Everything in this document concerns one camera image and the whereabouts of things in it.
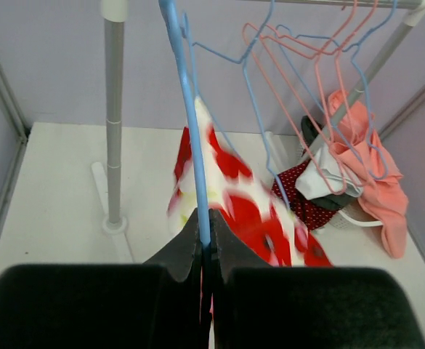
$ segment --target blue hanger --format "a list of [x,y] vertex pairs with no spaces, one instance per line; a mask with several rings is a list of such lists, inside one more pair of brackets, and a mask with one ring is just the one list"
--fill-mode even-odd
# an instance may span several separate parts
[[[193,47],[194,46],[199,46],[203,49],[205,49],[206,51],[209,51],[210,53],[213,53],[214,55],[217,55],[231,63],[234,64],[238,64],[240,65],[241,63],[243,64],[243,75],[246,81],[246,86],[248,87],[248,92],[249,92],[249,97],[251,98],[251,102],[254,108],[254,113],[256,114],[256,119],[257,119],[257,123],[259,125],[259,130],[261,132],[261,136],[262,136],[262,141],[264,142],[264,147],[265,147],[265,151],[267,154],[267,159],[266,159],[266,168],[267,170],[272,174],[272,176],[275,178],[275,181],[277,182],[278,188],[280,189],[280,192],[282,193],[282,197],[283,197],[283,201],[285,202],[286,208],[289,210],[290,209],[290,203],[288,200],[288,197],[285,193],[285,191],[283,190],[283,185],[282,182],[280,181],[280,178],[277,176],[277,174],[270,168],[270,147],[269,147],[269,143],[267,142],[267,138],[265,137],[265,130],[264,130],[264,124],[262,122],[262,118],[259,112],[259,108],[257,106],[257,102],[256,102],[256,98],[254,96],[254,92],[251,86],[251,82],[249,81],[249,77],[248,77],[248,71],[247,71],[247,65],[248,65],[248,57],[249,54],[251,53],[251,50],[253,49],[253,46],[255,45],[255,43],[257,42],[257,39],[259,38],[260,33],[264,30],[265,25],[267,24],[267,22],[269,21],[270,17],[272,16],[273,13],[273,8],[274,8],[274,3],[275,0],[271,0],[270,2],[270,6],[269,6],[269,12],[267,13],[267,16],[264,19],[264,22],[260,25],[259,30],[256,32],[255,37],[253,37],[253,39],[251,40],[251,42],[249,43],[248,47],[246,48],[245,52],[243,53],[243,55],[238,58],[231,58],[229,56],[226,56],[210,47],[207,47],[206,45],[198,42],[198,41],[194,41],[192,43],[192,39],[191,39],[191,32],[190,32],[190,28],[189,28],[189,24],[188,24],[188,20],[187,20],[187,15],[186,13],[183,13],[182,17],[183,17],[183,22],[185,24],[182,34],[183,36],[187,39],[188,42],[188,46],[190,48],[190,56],[191,56],[191,61],[192,61],[192,68],[193,68],[193,72],[192,72],[192,80],[193,80],[193,84],[197,84],[198,81],[198,77],[197,74],[198,72],[194,69],[193,67],[193,62],[195,61],[194,59],[194,54],[193,54]],[[197,85],[195,87],[195,91],[199,92]],[[214,123],[218,126],[219,131],[224,134],[224,132],[222,131],[222,128],[220,127],[218,121],[214,119]],[[228,137],[226,137],[225,139],[227,140],[227,142],[229,143],[229,145],[231,145],[230,140],[227,139]]]
[[172,51],[177,61],[177,70],[185,101],[186,115],[190,129],[191,151],[193,153],[193,168],[195,175],[196,199],[198,201],[199,237],[205,249],[211,244],[211,226],[209,223],[209,204],[207,202],[206,174],[204,171],[201,139],[199,138],[198,120],[190,91],[187,75],[187,64],[182,45],[182,31],[180,29],[175,0],[159,0],[159,7],[163,20],[166,23],[167,33]]

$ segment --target laundry basket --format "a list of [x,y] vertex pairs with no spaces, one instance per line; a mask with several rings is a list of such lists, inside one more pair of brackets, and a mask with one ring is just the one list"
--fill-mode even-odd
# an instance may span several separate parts
[[[299,147],[296,150],[298,159],[302,157],[303,152],[304,147],[301,143],[299,143]],[[354,227],[367,228],[379,227],[383,225],[382,222],[375,220],[375,218],[364,212],[357,201],[339,210],[328,222],[328,224],[342,230],[353,229]]]

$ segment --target white cloth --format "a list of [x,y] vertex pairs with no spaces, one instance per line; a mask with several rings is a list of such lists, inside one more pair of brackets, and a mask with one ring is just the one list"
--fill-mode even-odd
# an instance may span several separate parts
[[[343,189],[344,177],[344,180],[347,184],[346,194],[354,196],[355,198],[358,198],[362,195],[363,187],[355,185],[355,183],[360,183],[357,175],[350,169],[341,167],[341,170],[343,171],[342,177],[340,168],[336,163],[335,158],[328,151],[328,146],[326,144],[324,144],[323,147],[317,151],[317,153],[314,155],[314,160],[316,160],[316,162],[319,164],[324,177],[330,184],[333,191],[337,192]],[[354,180],[354,182],[352,182],[348,177],[347,171],[349,172],[349,175]],[[328,194],[332,194],[329,187],[325,184],[323,178],[320,176],[319,171],[315,167],[313,161],[307,165],[304,172],[302,172],[302,174],[296,180],[296,189],[302,195],[304,195],[307,200],[321,198],[327,196]]]

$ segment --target white floor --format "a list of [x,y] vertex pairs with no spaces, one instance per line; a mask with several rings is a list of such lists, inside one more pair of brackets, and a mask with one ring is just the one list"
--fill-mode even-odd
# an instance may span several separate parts
[[[171,236],[166,208],[181,131],[125,128],[122,151],[122,211],[137,262],[156,253]],[[240,155],[263,181],[260,135],[230,134]],[[291,152],[295,137],[280,137]],[[0,273],[11,265],[43,262],[117,262],[112,241],[101,229],[102,207],[91,163],[105,162],[105,128],[36,123],[0,238]],[[287,167],[296,163],[288,159]],[[320,236],[335,265],[382,268],[401,284],[425,335],[425,264],[409,238],[405,256],[389,258],[369,230],[336,230]]]

